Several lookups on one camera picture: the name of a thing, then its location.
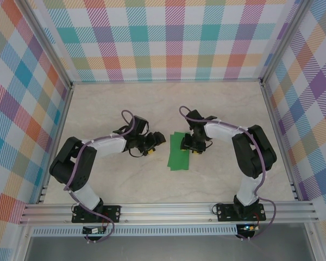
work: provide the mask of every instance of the enclosure wall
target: enclosure wall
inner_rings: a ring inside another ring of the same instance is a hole
[[[302,197],[314,202],[326,243],[326,0],[314,1],[266,88]]]
[[[35,203],[66,93],[14,0],[0,1],[0,261]]]
[[[29,0],[70,78],[257,79],[300,0]]]

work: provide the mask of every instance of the beige table surface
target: beige table surface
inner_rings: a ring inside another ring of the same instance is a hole
[[[278,161],[268,172],[259,195],[275,201],[293,200],[264,99],[257,82],[244,83],[125,83],[77,85],[59,148],[71,136],[94,139],[124,125],[121,111],[129,109],[149,121],[150,131],[162,132],[167,142],[156,152],[133,158],[128,152],[98,159],[89,182],[105,203],[170,203],[233,201],[243,177],[233,146],[213,140],[202,155],[190,154],[188,171],[167,167],[170,134],[187,132],[180,105],[198,109],[204,117],[250,127],[260,125]],[[51,177],[44,203],[73,203],[64,185]]]

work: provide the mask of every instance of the gray floor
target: gray floor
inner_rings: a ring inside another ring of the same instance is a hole
[[[273,225],[253,241],[234,236],[111,237],[99,244],[84,238],[32,238],[26,261],[311,261],[303,225]]]

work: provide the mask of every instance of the perforated metal strip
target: perforated metal strip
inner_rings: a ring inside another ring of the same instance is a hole
[[[112,236],[236,235],[236,225],[116,226]],[[37,226],[33,237],[84,237],[81,226]]]

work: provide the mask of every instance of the green cloth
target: green cloth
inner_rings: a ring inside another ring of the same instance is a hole
[[[170,135],[170,155],[168,167],[171,171],[174,170],[188,170],[190,164],[190,152],[188,150],[182,151],[180,149],[181,141],[185,133],[175,132]]]

